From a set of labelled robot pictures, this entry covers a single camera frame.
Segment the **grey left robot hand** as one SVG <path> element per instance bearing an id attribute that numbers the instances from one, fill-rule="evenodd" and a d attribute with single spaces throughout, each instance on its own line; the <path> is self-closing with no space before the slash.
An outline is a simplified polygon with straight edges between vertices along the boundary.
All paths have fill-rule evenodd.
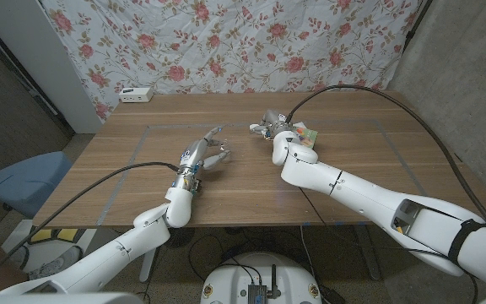
<path id="1" fill-rule="evenodd" d="M 225 147 L 225 142 L 213 138 L 221 130 L 222 127 L 215 127 L 185 148 L 172 187 L 192 193 L 196 192 L 200 188 L 200 181 L 197 179 L 198 172 L 201 169 L 212 169 L 230 155 L 230 150 Z M 220 153 L 205 158 L 204 155 L 209 147 L 219 147 Z"/>

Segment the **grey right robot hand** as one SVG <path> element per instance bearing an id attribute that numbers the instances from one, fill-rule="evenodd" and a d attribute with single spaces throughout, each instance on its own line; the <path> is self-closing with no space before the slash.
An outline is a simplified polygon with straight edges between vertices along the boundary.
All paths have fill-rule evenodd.
<path id="1" fill-rule="evenodd" d="M 266 110 L 259 123 L 249 126 L 250 133 L 262 135 L 265 139 L 273 140 L 279 133 L 292 131 L 292 125 L 286 122 L 286 116 L 279 111 Z"/>

